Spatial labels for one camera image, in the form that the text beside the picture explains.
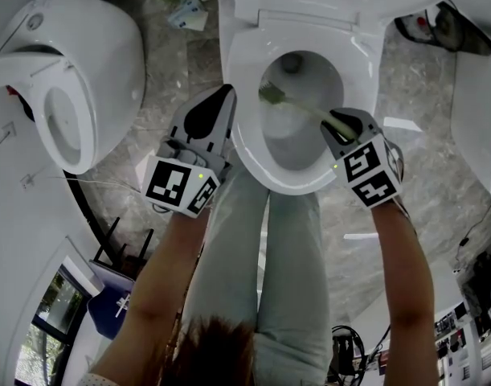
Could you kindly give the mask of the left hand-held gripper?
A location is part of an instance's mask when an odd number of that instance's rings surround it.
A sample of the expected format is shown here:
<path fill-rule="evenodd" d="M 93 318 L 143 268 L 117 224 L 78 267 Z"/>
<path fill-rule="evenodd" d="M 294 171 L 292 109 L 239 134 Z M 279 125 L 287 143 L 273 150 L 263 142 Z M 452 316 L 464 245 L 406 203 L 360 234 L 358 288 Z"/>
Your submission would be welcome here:
<path fill-rule="evenodd" d="M 195 94 L 174 113 L 170 137 L 150 156 L 142 198 L 161 209 L 198 217 L 225 181 L 231 164 L 224 156 L 236 94 L 230 84 Z"/>

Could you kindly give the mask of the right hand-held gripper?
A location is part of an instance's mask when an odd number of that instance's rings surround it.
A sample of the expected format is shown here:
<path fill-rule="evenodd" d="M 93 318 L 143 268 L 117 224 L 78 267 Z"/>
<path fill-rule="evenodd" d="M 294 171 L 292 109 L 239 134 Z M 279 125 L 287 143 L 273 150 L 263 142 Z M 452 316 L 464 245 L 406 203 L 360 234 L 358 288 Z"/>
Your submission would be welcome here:
<path fill-rule="evenodd" d="M 373 116 L 355 108 L 332 109 L 330 113 L 321 123 L 321 133 L 337 160 L 333 168 L 337 181 L 365 209 L 400 195 L 402 178 L 396 156 Z"/>

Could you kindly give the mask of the green white toilet brush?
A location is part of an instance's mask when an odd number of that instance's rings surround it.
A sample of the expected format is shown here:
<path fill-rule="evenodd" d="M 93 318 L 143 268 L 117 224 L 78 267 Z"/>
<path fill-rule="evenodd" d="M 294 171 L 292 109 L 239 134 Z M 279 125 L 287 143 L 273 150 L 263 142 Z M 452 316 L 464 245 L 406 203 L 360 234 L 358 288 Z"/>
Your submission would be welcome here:
<path fill-rule="evenodd" d="M 282 91 L 268 79 L 263 78 L 261 80 L 259 86 L 259 97 L 262 101 L 266 101 L 271 105 L 288 104 L 297 107 L 300 110 L 304 110 L 305 112 L 315 116 L 315 118 L 319 119 L 320 121 L 329 124 L 347 141 L 356 141 L 359 138 L 359 135 L 350 126 L 334 117 L 330 112 L 322 111 L 313 106 L 306 105 L 296 98 L 287 96 L 284 91 Z"/>

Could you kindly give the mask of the white toilet with chrome lever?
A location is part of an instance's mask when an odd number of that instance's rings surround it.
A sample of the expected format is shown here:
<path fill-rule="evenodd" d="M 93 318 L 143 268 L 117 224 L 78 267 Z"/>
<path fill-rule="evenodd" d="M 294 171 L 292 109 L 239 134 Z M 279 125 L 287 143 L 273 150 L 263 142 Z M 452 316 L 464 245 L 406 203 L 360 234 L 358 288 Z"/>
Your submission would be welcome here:
<path fill-rule="evenodd" d="M 305 195 L 336 176 L 319 122 L 259 97 L 263 78 L 323 111 L 373 112 L 387 26 L 444 0 L 218 0 L 223 80 L 237 97 L 231 138 L 268 189 Z"/>

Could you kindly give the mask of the person's right forearm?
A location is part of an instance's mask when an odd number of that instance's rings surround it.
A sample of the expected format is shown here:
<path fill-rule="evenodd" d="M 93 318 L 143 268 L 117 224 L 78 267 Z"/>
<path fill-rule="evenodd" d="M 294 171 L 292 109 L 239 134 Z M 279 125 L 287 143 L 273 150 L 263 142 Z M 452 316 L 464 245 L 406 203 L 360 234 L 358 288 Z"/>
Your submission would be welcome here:
<path fill-rule="evenodd" d="M 434 289 L 427 259 L 406 213 L 395 201 L 371 210 L 381 247 L 385 290 L 395 331 L 434 336 Z"/>

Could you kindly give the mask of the person's left forearm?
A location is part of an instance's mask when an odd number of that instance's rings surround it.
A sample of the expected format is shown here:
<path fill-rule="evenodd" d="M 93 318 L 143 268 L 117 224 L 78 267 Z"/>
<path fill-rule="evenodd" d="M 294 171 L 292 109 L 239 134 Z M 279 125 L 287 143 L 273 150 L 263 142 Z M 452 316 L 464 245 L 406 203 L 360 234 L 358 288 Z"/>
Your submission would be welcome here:
<path fill-rule="evenodd" d="M 197 218 L 174 213 L 160 244 L 141 271 L 126 319 L 166 322 L 174 319 L 202 249 L 211 210 Z"/>

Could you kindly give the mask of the white toilet with round button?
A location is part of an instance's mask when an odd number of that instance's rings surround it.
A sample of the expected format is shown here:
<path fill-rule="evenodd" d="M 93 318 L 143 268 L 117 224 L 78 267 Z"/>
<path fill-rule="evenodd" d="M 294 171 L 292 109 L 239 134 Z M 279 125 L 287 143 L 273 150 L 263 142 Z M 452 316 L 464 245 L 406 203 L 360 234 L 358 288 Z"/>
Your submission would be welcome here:
<path fill-rule="evenodd" d="M 141 32 L 102 0 L 33 0 L 0 37 L 2 87 L 29 105 L 52 160 L 83 174 L 123 140 L 141 108 Z"/>

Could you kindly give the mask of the plain white toilet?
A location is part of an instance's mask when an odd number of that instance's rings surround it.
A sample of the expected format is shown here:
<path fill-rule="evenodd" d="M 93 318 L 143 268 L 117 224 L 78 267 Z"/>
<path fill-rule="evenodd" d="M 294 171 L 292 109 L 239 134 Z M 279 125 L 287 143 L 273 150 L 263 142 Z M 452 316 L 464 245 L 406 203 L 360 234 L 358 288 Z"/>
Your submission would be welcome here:
<path fill-rule="evenodd" d="M 453 1 L 491 42 L 491 0 Z M 461 156 L 491 194 L 491 54 L 457 54 L 451 131 Z"/>

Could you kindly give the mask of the blue white packet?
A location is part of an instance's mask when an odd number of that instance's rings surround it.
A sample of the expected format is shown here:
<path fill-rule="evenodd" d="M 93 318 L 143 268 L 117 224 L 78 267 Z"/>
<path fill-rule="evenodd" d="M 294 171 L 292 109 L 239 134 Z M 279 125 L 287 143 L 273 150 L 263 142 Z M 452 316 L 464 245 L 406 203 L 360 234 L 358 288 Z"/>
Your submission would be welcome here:
<path fill-rule="evenodd" d="M 204 31 L 208 16 L 200 0 L 181 0 L 167 21 L 176 29 Z"/>

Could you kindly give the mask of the person's left leg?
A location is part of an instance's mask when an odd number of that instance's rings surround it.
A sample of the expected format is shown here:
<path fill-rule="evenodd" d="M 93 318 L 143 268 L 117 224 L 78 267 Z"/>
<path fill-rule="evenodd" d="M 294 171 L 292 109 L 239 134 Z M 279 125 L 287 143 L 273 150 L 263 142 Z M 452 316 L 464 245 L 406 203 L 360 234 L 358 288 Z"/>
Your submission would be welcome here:
<path fill-rule="evenodd" d="M 219 318 L 256 326 L 260 233 L 268 189 L 242 163 L 231 169 L 211 211 L 182 312 L 182 329 Z"/>

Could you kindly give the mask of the person's leg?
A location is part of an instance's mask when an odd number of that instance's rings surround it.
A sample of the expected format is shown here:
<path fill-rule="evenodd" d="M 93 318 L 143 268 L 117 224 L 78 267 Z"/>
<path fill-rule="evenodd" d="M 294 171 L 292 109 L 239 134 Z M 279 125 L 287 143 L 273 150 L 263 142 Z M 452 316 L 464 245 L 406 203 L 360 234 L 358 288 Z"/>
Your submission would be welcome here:
<path fill-rule="evenodd" d="M 256 385 L 323 386 L 331 329 L 317 197 L 271 193 L 254 338 Z"/>
<path fill-rule="evenodd" d="M 231 169 L 211 211 L 182 312 L 182 329 L 219 318 L 256 326 L 260 233 L 268 189 L 242 163 Z"/>

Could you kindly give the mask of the person's right leg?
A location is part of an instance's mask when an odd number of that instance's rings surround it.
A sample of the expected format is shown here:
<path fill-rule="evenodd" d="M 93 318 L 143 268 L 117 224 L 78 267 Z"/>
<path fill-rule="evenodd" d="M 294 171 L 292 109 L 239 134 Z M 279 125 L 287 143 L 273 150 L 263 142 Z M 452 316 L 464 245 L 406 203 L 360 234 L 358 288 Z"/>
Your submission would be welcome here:
<path fill-rule="evenodd" d="M 323 386 L 331 329 L 317 197 L 271 193 L 254 338 L 256 385 Z"/>

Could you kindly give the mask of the blue chair with black legs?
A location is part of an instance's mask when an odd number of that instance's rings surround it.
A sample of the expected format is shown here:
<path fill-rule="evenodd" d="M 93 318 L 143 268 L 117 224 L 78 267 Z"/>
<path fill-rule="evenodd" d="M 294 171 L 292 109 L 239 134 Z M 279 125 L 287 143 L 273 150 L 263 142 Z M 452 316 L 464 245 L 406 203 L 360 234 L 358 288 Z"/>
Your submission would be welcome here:
<path fill-rule="evenodd" d="M 88 262 L 89 268 L 103 286 L 103 289 L 88 301 L 88 312 L 96 331 L 110 340 L 115 339 L 124 322 L 130 294 L 146 264 L 145 252 L 154 233 L 153 229 L 148 231 L 137 257 L 125 255 L 127 244 L 123 244 L 118 252 L 114 252 L 109 241 L 119 221 L 120 218 L 117 217 L 95 257 Z"/>

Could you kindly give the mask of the glass window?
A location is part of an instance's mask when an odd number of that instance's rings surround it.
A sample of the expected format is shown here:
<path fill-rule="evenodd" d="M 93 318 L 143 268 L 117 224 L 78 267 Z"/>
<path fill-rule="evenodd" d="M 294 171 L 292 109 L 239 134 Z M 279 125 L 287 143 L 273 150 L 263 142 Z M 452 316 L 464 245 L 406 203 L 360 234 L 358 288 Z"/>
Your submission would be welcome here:
<path fill-rule="evenodd" d="M 20 348 L 15 386 L 61 386 L 91 295 L 60 266 Z"/>

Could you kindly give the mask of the white dotted shirt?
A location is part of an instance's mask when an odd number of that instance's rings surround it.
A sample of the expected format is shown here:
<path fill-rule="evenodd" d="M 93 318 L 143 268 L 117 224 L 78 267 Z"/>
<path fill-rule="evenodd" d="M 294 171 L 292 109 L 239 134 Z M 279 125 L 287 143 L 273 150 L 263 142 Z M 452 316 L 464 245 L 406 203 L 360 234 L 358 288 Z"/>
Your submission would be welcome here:
<path fill-rule="evenodd" d="M 97 375 L 95 373 L 85 373 L 76 386 L 119 386 L 115 382 Z"/>

